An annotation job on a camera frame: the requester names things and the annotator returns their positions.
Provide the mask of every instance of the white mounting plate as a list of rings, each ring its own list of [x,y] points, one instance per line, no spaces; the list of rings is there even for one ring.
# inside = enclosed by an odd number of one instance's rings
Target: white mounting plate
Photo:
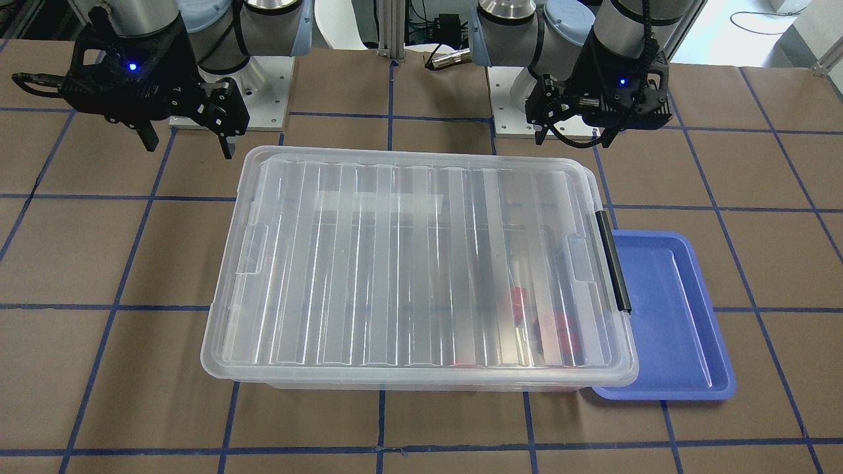
[[[515,83],[515,78],[521,73],[523,67],[487,67],[489,80],[489,97],[491,99],[491,112],[495,116],[495,134],[503,138],[533,138],[533,127],[527,123],[524,113],[515,104],[510,95],[510,89]],[[556,125],[565,133],[566,137],[577,140],[590,140],[594,133],[600,134],[600,130],[586,125],[579,116],[571,117]]]
[[[252,61],[260,64],[262,72],[266,75],[266,85],[257,94],[243,96],[250,117],[246,130],[283,132],[296,60],[294,57],[286,56],[261,56],[252,57]],[[172,127],[189,130],[205,129],[193,120],[179,116],[170,118],[169,124]]]

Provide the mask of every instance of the black handle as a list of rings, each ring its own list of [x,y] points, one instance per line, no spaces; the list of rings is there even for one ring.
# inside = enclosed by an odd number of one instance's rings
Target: black handle
[[[12,74],[12,80],[18,85],[18,87],[32,95],[46,97],[47,99],[62,98],[62,95],[58,93],[58,87],[62,85],[62,81],[64,80],[63,76],[54,76],[53,74],[15,73]],[[30,84],[50,87],[55,89],[55,91],[36,89]]]
[[[624,273],[620,270],[618,250],[615,248],[615,238],[612,236],[612,226],[609,225],[609,215],[605,211],[597,211],[597,227],[600,229],[600,239],[606,251],[606,261],[609,263],[609,276],[615,288],[615,301],[621,311],[632,312],[630,295],[626,292]]]

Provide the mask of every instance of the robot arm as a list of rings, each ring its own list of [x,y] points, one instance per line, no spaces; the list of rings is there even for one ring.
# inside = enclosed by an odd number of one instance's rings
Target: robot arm
[[[249,112],[228,75],[254,55],[307,54],[313,0],[70,0],[86,20],[64,76],[17,73],[14,82],[41,97],[136,130],[158,145],[151,121],[191,118],[211,130],[231,158],[229,140],[243,135]],[[100,51],[86,63],[85,53]]]
[[[482,66],[526,67],[536,79],[526,117],[535,141],[607,148],[625,129],[658,129],[670,120],[668,60],[661,51],[691,0],[603,0],[597,16],[577,0],[480,0],[470,27],[472,59]],[[603,134],[564,137],[556,123],[575,115]]]

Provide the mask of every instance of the plastic tray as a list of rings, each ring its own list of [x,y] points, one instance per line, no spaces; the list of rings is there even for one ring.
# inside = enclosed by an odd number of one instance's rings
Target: plastic tray
[[[640,371],[611,400],[725,400],[735,376],[694,249],[673,232],[616,230]]]
[[[601,210],[568,159],[256,148],[203,366],[284,388],[629,384]]]

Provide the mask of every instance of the clear plastic container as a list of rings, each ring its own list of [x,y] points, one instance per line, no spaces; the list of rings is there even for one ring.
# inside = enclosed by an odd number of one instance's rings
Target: clear plastic container
[[[255,148],[202,364],[279,388],[627,385],[601,209],[569,159]]]

